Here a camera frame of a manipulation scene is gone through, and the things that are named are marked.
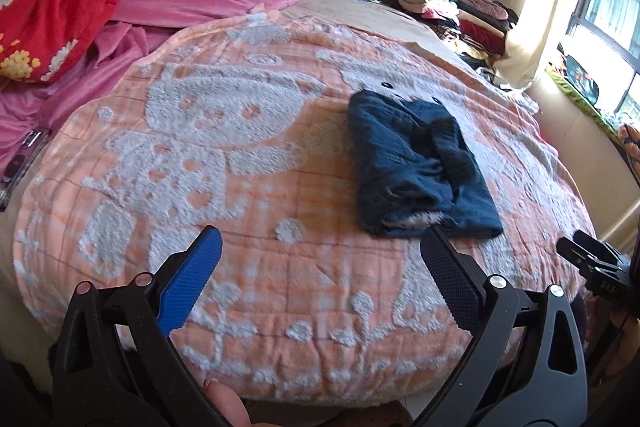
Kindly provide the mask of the left hand red nails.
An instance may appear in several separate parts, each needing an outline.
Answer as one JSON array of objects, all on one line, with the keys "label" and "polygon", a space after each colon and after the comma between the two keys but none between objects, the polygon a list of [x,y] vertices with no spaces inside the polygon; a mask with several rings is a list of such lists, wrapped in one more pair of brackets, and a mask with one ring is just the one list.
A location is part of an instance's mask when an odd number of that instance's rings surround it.
[{"label": "left hand red nails", "polygon": [[208,399],[233,427],[250,427],[250,415],[240,397],[228,386],[216,381],[204,385]]}]

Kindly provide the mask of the right hand red nails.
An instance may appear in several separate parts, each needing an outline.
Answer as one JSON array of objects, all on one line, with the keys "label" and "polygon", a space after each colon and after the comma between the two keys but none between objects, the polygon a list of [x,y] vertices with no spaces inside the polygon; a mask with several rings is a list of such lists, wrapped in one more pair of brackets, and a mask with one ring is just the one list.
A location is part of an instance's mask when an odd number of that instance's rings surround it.
[{"label": "right hand red nails", "polygon": [[610,381],[614,377],[622,375],[631,362],[634,361],[639,345],[640,332],[637,317],[620,308],[613,308],[610,312],[610,320],[617,329],[617,348],[608,358],[608,365],[603,369],[600,383]]}]

